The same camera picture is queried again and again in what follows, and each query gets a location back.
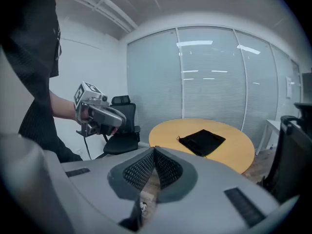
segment black office chair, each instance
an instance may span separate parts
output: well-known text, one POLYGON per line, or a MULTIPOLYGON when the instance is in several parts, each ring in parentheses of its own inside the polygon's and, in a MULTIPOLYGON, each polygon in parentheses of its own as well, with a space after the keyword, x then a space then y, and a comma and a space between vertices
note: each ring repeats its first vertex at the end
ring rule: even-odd
POLYGON ((258 185, 269 191, 280 203, 300 195, 310 183, 312 165, 312 104, 295 103, 302 119, 281 118, 278 145, 270 172, 258 185))
POLYGON ((127 118, 126 124, 120 127, 118 131, 109 140, 104 135, 106 145, 103 154, 118 155, 127 153, 138 148, 140 142, 140 126, 135 126, 136 105, 131 103, 129 96, 117 96, 112 99, 112 108, 121 111, 127 118))

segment floor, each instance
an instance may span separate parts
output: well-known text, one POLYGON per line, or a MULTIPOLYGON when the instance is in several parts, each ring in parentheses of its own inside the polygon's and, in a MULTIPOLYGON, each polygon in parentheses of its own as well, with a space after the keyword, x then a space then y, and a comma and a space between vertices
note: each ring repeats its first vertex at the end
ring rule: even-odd
MULTIPOLYGON (((267 176, 273 163, 275 149, 264 150, 255 156, 250 168, 243 173, 252 182, 257 183, 263 176, 267 176)), ((156 170, 141 192, 141 201, 147 204, 146 211, 143 212, 143 224, 146 223, 156 210, 156 197, 160 191, 160 183, 156 170)))

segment round table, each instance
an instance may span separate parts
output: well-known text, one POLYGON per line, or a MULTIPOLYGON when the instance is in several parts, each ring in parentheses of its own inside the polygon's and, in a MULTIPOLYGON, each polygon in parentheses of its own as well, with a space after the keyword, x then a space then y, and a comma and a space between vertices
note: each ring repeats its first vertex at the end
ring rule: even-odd
POLYGON ((221 162, 238 173, 245 172, 254 160, 254 145, 240 130, 230 125, 207 119, 173 119, 152 129, 149 135, 150 146, 160 146, 194 153, 182 145, 177 137, 185 137, 205 129, 222 136, 225 141, 206 157, 221 162))

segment black cloth bag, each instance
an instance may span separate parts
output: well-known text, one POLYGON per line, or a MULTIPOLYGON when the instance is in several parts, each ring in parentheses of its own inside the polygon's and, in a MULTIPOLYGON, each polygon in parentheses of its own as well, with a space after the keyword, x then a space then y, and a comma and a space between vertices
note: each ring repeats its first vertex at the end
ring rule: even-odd
POLYGON ((203 129, 184 138, 178 136, 178 140, 197 156, 204 157, 221 145, 225 138, 203 129))

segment glass wall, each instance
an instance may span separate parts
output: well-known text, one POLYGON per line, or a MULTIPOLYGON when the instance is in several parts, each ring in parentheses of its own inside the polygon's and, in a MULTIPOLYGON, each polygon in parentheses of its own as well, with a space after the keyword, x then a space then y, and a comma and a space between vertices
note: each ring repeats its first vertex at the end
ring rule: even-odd
POLYGON ((259 38, 236 32, 247 72, 248 101, 243 132, 258 147, 265 120, 275 120, 277 74, 270 44, 259 38))
POLYGON ((240 31, 200 26, 128 44, 128 86, 146 143, 156 125, 185 117, 229 124, 258 147, 267 119, 298 116, 301 94, 299 68, 284 52, 240 31))
POLYGON ((128 45, 129 96, 136 104, 141 141, 148 143, 153 127, 181 118, 182 82, 175 30, 128 45))
POLYGON ((204 118, 241 130, 245 102, 245 69, 232 30, 178 30, 183 59, 184 117, 204 118))

